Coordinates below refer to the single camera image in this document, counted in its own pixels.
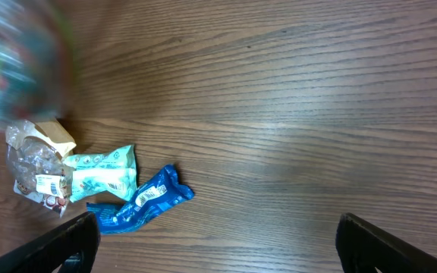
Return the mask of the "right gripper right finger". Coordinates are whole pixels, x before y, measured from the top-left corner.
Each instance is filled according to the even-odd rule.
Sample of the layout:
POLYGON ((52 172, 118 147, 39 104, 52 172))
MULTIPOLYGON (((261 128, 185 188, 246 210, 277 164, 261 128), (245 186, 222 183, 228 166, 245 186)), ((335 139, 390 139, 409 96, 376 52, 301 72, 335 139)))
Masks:
POLYGON ((437 273, 436 257, 351 213, 340 217, 335 247, 345 272, 437 273))

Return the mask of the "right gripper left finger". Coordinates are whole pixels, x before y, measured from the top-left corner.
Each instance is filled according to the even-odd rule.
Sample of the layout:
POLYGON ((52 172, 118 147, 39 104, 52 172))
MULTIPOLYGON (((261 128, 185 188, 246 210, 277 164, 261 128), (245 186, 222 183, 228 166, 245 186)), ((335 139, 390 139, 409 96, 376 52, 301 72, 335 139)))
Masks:
POLYGON ((96 216, 84 212, 0 256, 0 273, 90 273, 99 243, 96 216))

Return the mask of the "beige cookie snack bag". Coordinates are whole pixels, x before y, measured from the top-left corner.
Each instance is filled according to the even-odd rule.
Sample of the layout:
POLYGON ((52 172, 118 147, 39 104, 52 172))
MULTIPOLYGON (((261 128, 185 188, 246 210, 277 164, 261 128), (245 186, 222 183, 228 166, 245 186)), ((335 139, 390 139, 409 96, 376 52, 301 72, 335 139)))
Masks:
POLYGON ((63 215, 71 196, 73 168, 63 163, 77 146, 55 119, 7 126, 7 166, 14 192, 63 215))

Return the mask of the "teal white snack packet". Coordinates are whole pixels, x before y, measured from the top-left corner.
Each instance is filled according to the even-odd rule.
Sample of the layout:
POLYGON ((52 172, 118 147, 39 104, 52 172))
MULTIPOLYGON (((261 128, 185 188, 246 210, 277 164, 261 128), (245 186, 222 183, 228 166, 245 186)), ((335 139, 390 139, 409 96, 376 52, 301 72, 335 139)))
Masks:
POLYGON ((74 169, 70 196, 72 202, 105 191, 129 201, 137 191, 134 145, 122 146, 105 154, 69 155, 63 163, 74 169))

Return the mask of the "blue snack wrapper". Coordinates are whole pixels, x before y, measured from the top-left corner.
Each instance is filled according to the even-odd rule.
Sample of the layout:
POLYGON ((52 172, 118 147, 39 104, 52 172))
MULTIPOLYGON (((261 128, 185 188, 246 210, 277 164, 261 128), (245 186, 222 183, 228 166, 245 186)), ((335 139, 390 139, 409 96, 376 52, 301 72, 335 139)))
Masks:
POLYGON ((134 232, 174 206, 194 198, 191 188, 179 182, 174 165, 166 165, 138 187, 124 205, 87 203, 102 234, 134 232))

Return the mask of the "green Haribo candy bag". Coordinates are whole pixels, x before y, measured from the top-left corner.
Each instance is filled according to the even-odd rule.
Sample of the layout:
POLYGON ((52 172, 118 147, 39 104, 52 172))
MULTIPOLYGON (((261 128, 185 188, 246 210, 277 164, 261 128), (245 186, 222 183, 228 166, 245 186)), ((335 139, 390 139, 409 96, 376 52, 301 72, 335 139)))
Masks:
POLYGON ((60 1, 0 0, 0 130, 63 115, 75 86, 71 29, 60 1))

